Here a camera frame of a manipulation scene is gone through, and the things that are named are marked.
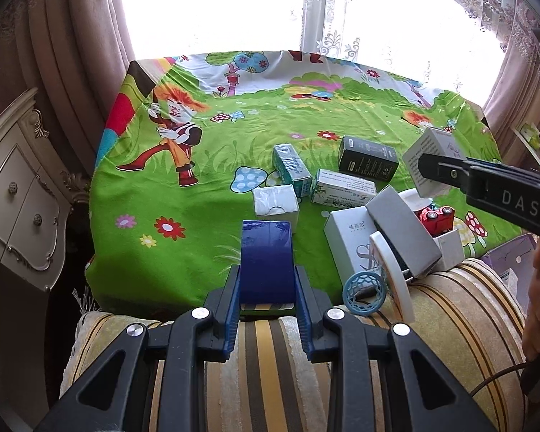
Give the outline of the person's right hand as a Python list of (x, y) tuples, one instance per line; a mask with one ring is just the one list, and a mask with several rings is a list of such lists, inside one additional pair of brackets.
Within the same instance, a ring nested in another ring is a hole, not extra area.
[(523, 352), (530, 362), (540, 355), (540, 239), (537, 241), (533, 267), (534, 275), (529, 286), (529, 306), (522, 337)]

